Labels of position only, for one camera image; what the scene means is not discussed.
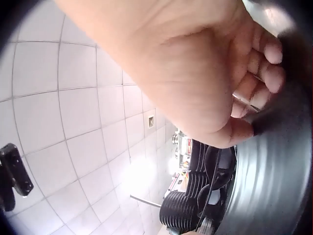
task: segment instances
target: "cable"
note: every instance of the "cable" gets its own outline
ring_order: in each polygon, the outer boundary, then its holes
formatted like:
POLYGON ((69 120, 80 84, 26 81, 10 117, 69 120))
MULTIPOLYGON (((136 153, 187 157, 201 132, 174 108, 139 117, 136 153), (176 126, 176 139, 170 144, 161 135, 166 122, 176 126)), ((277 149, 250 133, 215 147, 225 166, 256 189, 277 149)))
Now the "cable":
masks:
MULTIPOLYGON (((220 157, 221 157, 221 152, 222 152, 222 150, 219 149, 219 150, 218 150, 218 156, 217 156, 217 159, 216 159, 216 162, 215 162, 215 167, 214 167, 212 182, 214 182, 214 180, 215 180, 216 170, 217 170, 217 168, 218 168, 218 162, 219 162, 219 159, 220 159, 220 157)), ((209 194, 208 194, 207 199, 206 199, 206 201, 205 201, 205 205, 204 205, 203 211, 202 211, 202 213, 201 213, 201 216, 200 216, 200 219, 199 219, 199 222, 198 222, 198 224, 197 224, 197 226, 196 226, 195 231, 197 231, 197 229, 199 228, 200 222, 201 222, 202 217, 203 217, 203 215, 204 215, 205 208, 206 208, 207 204, 209 203, 209 200, 210 200, 210 197, 211 197, 211 194, 212 194, 212 187, 213 187, 213 184, 210 185, 209 194)))

